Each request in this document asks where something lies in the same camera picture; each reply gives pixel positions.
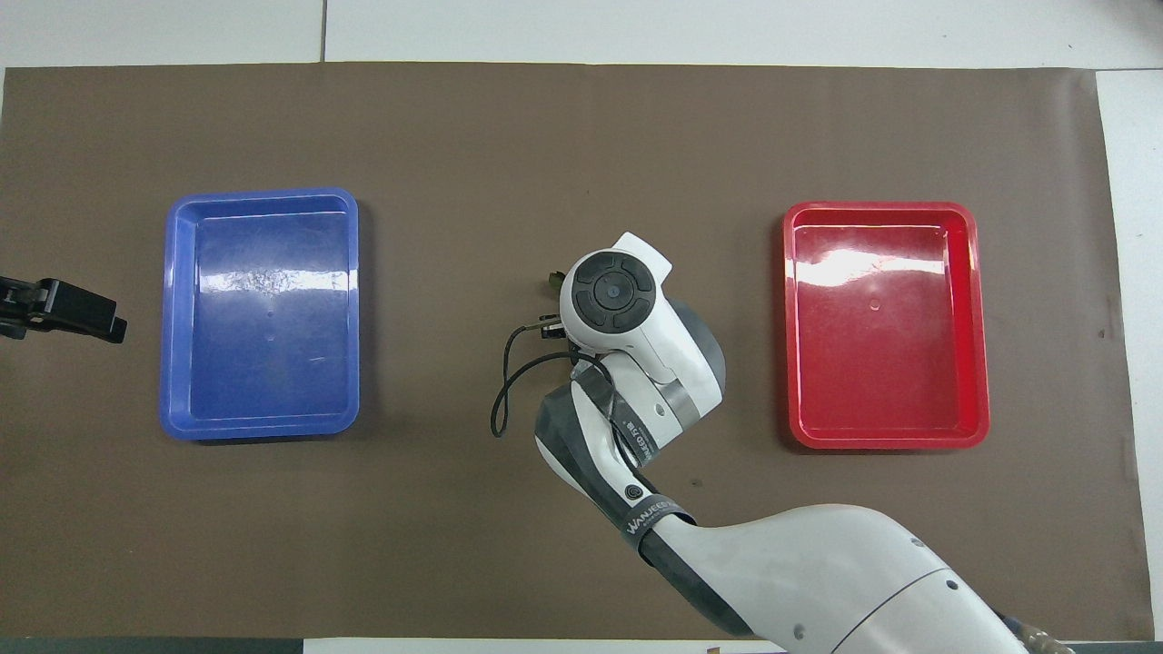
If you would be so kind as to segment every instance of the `brown mat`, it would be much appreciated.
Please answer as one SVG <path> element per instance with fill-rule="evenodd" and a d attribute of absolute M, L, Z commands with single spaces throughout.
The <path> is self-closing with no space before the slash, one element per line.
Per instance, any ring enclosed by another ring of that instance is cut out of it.
<path fill-rule="evenodd" d="M 6 84 L 0 273 L 113 297 L 129 334 L 0 342 L 5 634 L 718 638 L 538 456 L 534 413 L 564 367 L 522 381 L 513 435 L 485 426 L 505 336 L 554 311 L 545 273 L 632 229 L 727 355 L 723 405 L 647 469 L 702 524 L 865 504 L 1004 611 L 1063 638 L 1151 635 L 1090 72 L 328 64 Z M 362 208 L 356 425 L 171 440 L 167 208 L 328 184 Z M 769 234 L 809 199 L 975 212 L 984 445 L 786 445 Z M 534 341 L 515 361 L 561 344 Z"/>

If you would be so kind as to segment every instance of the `robotic arm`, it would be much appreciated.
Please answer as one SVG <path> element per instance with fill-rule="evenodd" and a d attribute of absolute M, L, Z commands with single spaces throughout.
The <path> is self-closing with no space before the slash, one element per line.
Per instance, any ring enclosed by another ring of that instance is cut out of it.
<path fill-rule="evenodd" d="M 542 403 L 535 435 L 550 468 L 734 635 L 756 634 L 793 654 L 1022 654 L 969 584 L 882 513 L 821 505 L 700 527 L 641 476 L 638 468 L 714 408 L 726 388 L 711 330 L 663 293 L 670 270 L 627 233 L 565 276 L 565 333 L 605 370 L 579 362 L 571 382 Z"/>

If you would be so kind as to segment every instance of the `gray strap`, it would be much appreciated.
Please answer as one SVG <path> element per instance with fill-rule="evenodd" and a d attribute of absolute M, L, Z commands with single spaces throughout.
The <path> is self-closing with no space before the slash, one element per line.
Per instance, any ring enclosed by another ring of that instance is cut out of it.
<path fill-rule="evenodd" d="M 642 502 L 632 506 L 630 512 L 622 520 L 622 538 L 637 552 L 642 538 L 658 524 L 658 520 L 671 513 L 678 513 L 684 520 L 694 523 L 691 516 L 683 511 L 683 507 L 673 499 L 664 495 L 648 495 Z"/>
<path fill-rule="evenodd" d="M 575 381 L 598 408 L 604 412 L 607 406 L 611 408 L 609 421 L 614 426 L 614 433 L 618 434 L 623 450 L 634 457 L 638 468 L 658 456 L 658 442 L 655 441 L 645 422 L 638 418 L 626 399 L 606 382 L 606 377 L 597 368 L 592 365 L 586 368 L 575 377 Z"/>

